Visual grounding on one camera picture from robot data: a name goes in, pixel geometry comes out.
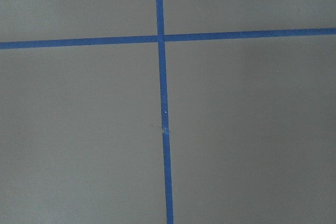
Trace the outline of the crossing blue tape strip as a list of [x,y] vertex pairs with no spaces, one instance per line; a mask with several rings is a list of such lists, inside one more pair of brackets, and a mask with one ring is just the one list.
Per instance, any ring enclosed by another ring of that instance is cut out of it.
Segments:
[[[177,41],[292,37],[292,36],[319,36],[319,35],[335,35],[335,28],[310,28],[310,29],[284,29],[284,30],[260,30],[260,31],[231,31],[231,32],[222,32],[222,33],[172,34],[172,35],[164,35],[163,41],[164,42],[177,42]],[[11,41],[11,42],[1,42],[1,49],[141,44],[141,43],[151,43],[151,42],[158,42],[158,41],[160,41],[158,35]]]

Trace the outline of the long blue tape strip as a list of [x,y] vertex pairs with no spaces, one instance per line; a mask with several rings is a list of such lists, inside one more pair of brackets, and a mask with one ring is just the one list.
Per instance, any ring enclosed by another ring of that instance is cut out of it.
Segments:
[[170,152],[169,106],[168,106],[167,79],[166,79],[166,54],[165,54],[165,40],[164,40],[164,8],[163,8],[163,0],[155,0],[155,2],[156,2],[156,19],[157,19],[159,77],[160,77],[161,128],[162,128],[162,143],[163,143],[166,222],[173,223],[174,211],[173,211],[173,190],[172,190],[172,171],[171,171],[171,152]]

